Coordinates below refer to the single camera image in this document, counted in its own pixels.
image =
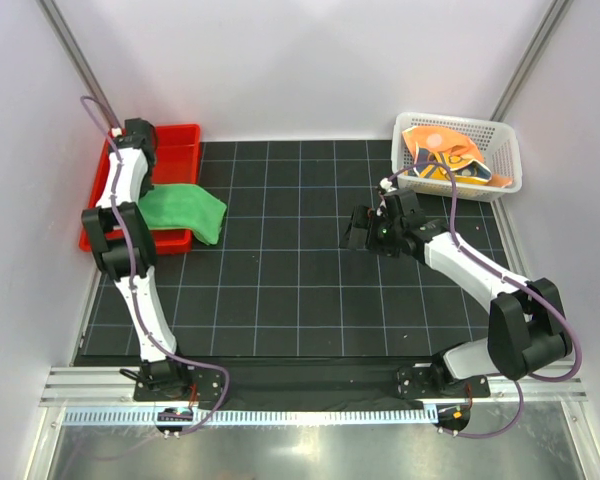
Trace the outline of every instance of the white wall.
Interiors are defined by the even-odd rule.
[[[488,118],[548,0],[59,0],[120,117],[206,140],[389,138]]]
[[[94,271],[77,248],[101,140],[32,0],[0,2],[0,480],[21,477],[49,368],[67,365]]]
[[[600,0],[573,3],[505,121],[524,174],[506,207],[531,272],[561,289],[600,422]]]

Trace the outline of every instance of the green towel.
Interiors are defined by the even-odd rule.
[[[218,243],[227,206],[198,185],[156,185],[138,202],[150,230],[185,228],[206,245]]]

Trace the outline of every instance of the orange cloth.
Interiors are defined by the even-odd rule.
[[[461,133],[437,125],[420,125],[402,132],[416,164],[426,161],[445,163],[456,173],[458,183],[506,187],[512,179],[492,174],[473,141]],[[412,170],[415,175],[435,180],[449,180],[447,172],[434,165]]]

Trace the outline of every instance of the white plastic laundry basket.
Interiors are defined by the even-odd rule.
[[[515,193],[522,187],[520,150],[513,128],[504,123],[444,115],[425,113],[401,113],[398,115],[393,128],[391,145],[393,173],[413,165],[413,157],[402,138],[402,132],[416,125],[442,125],[467,135],[480,149],[485,163],[492,173],[513,178],[513,183],[506,188],[458,183],[458,198],[492,202],[505,193]],[[451,183],[445,180],[409,176],[407,173],[398,177],[398,187],[411,188],[418,193],[451,196]]]

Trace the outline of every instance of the purple cable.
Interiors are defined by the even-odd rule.
[[[196,423],[195,425],[192,425],[188,428],[183,429],[180,432],[181,436],[184,435],[188,435],[190,433],[196,432],[197,430],[199,430],[200,428],[202,428],[210,419],[211,417],[220,409],[220,406],[224,403],[224,400],[227,396],[227,392],[229,391],[229,384],[231,382],[231,376],[229,375],[229,372],[227,371],[226,368],[220,366],[220,365],[212,365],[210,363],[202,363],[202,362],[195,362],[193,360],[189,360],[186,359],[184,357],[180,357],[178,355],[175,355],[171,352],[169,352],[168,350],[166,350],[162,345],[160,345],[160,343],[158,343],[154,338],[153,335],[151,334],[151,332],[149,332],[149,330],[147,329],[147,326],[144,324],[144,321],[142,320],[142,314],[140,313],[140,307],[138,304],[138,297],[137,297],[137,289],[136,286],[133,283],[133,278],[136,275],[136,259],[135,259],[135,255],[133,252],[133,243],[131,241],[131,235],[129,234],[129,230],[127,228],[127,225],[124,223],[124,219],[122,218],[122,216],[120,215],[120,212],[118,210],[118,207],[116,205],[116,188],[118,185],[118,180],[120,178],[120,174],[122,172],[122,155],[120,155],[120,150],[118,150],[118,147],[116,146],[116,144],[114,143],[113,139],[109,136],[109,132],[107,131],[107,129],[100,123],[100,121],[96,118],[96,116],[93,114],[93,112],[89,109],[88,105],[87,105],[87,101],[96,103],[97,105],[100,106],[100,108],[107,110],[107,107],[105,105],[102,105],[98,100],[96,100],[93,97],[89,97],[89,96],[82,96],[80,97],[80,103],[82,104],[82,106],[84,107],[84,109],[86,110],[87,114],[89,115],[89,117],[91,118],[91,120],[93,121],[93,123],[95,124],[95,126],[98,128],[98,130],[100,130],[100,132],[104,135],[105,139],[107,140],[109,146],[111,147],[111,149],[113,150],[114,154],[116,155],[116,158],[118,159],[118,165],[116,166],[116,172],[115,175],[113,177],[113,182],[111,184],[111,211],[113,212],[113,216],[115,217],[116,221],[118,222],[118,225],[120,226],[123,236],[124,236],[124,240],[125,240],[125,244],[127,246],[127,251],[129,254],[129,263],[130,263],[130,273],[129,273],[129,289],[131,290],[131,299],[133,301],[133,310],[136,314],[136,318],[138,319],[138,324],[140,325],[140,329],[142,330],[142,333],[149,339],[149,341],[153,344],[153,346],[155,348],[157,348],[161,353],[163,353],[166,357],[171,358],[172,360],[175,360],[177,362],[180,362],[184,365],[189,365],[192,367],[196,367],[196,368],[205,368],[205,369],[209,369],[209,370],[215,370],[218,371],[220,373],[223,374],[224,378],[225,378],[225,384],[224,384],[224,388],[222,389],[222,392],[220,393],[220,397],[218,398],[218,401],[215,403],[215,405],[211,408],[211,410],[209,411],[209,413],[207,413],[207,415],[205,415],[202,420],[200,420],[198,423]],[[116,118],[113,113],[111,113],[111,118]],[[89,455],[90,458],[93,458],[95,460],[99,460],[99,461],[103,461],[103,462],[109,462],[109,461],[114,461],[114,460],[118,460],[122,457],[124,457],[125,455],[128,455],[129,453],[139,449],[140,447],[144,446],[145,444],[157,439],[157,438],[162,438],[161,435],[155,435],[155,436],[151,436],[149,438],[146,438],[144,440],[142,440],[141,442],[137,443],[136,445],[134,445],[133,447],[129,448],[128,450],[126,450],[125,452],[119,454],[119,455],[112,455],[112,456],[95,456],[95,455]],[[71,454],[71,456],[69,457],[69,461],[67,462],[67,464],[65,465],[62,474],[60,475],[60,478],[65,478],[66,474],[69,470],[69,467],[71,466],[71,464],[73,463],[73,460],[75,459],[77,452],[81,449],[81,444],[76,445],[74,452]]]
[[[479,265],[480,267],[482,267],[483,269],[485,269],[487,272],[491,273],[492,275],[495,275],[496,277],[500,277],[501,274],[497,269],[495,269],[494,267],[489,265],[487,262],[482,260],[480,257],[474,255],[470,250],[466,249],[464,247],[464,245],[461,244],[460,239],[458,238],[458,234],[456,232],[456,208],[457,208],[457,202],[458,202],[458,188],[456,185],[455,173],[453,172],[453,170],[451,170],[451,168],[449,168],[448,165],[446,165],[444,163],[440,163],[440,162],[418,162],[417,165],[414,163],[413,165],[409,165],[408,167],[398,170],[396,173],[391,175],[388,178],[388,180],[390,182],[393,182],[393,180],[396,179],[399,175],[402,175],[405,172],[413,170],[414,168],[416,168],[416,166],[421,166],[421,165],[436,165],[436,166],[442,168],[443,170],[445,170],[447,172],[447,175],[449,176],[449,179],[451,181],[451,215],[449,218],[449,233],[451,234],[451,239],[453,240],[453,243],[456,245],[456,247],[458,247],[459,251],[461,251],[465,256],[467,256],[469,259],[471,259],[474,263],[476,263],[477,265]],[[547,300],[545,300],[543,297],[538,295],[536,292],[531,290],[526,285],[523,285],[522,283],[520,283],[520,282],[516,281],[515,279],[510,278],[506,275],[502,276],[502,281],[508,283],[509,285],[513,285],[514,287],[523,291],[524,293],[529,295],[531,298],[533,298],[535,301],[537,301],[540,305],[542,305],[544,308],[546,308],[547,311],[549,313],[551,313],[558,320],[558,322],[560,323],[562,328],[564,328],[564,330],[567,333],[567,335],[569,336],[569,338],[571,338],[571,342],[573,343],[573,351],[574,351],[574,355],[575,355],[575,360],[573,362],[571,369],[567,373],[565,373],[564,375],[560,375],[559,377],[545,377],[542,375],[537,375],[535,373],[530,373],[529,376],[532,378],[535,378],[536,380],[542,380],[544,382],[563,382],[565,380],[569,380],[569,379],[573,378],[578,373],[578,371],[580,370],[580,367],[582,366],[582,348],[580,345],[580,340],[578,339],[578,336],[576,335],[575,330],[571,327],[571,325],[569,325],[569,323],[567,322],[567,319],[564,317],[564,315],[562,315],[562,313],[560,313],[558,311],[557,308],[555,308]],[[500,430],[497,430],[495,432],[491,432],[491,433],[462,433],[462,432],[459,432],[459,433],[457,433],[457,436],[462,437],[462,438],[486,439],[486,438],[492,438],[492,437],[495,437],[502,433],[505,433],[505,432],[509,431],[511,428],[513,428],[513,426],[518,422],[518,420],[520,420],[520,417],[522,416],[522,412],[524,411],[524,395],[522,394],[522,389],[520,388],[520,385],[518,384],[518,382],[516,382],[514,380],[513,383],[516,386],[516,390],[518,390],[520,403],[519,403],[518,411],[517,411],[515,417],[513,417],[513,419],[511,420],[511,422],[509,422],[505,427],[503,427]],[[449,434],[453,435],[453,432],[449,429],[443,429],[443,431],[445,433],[449,433]]]

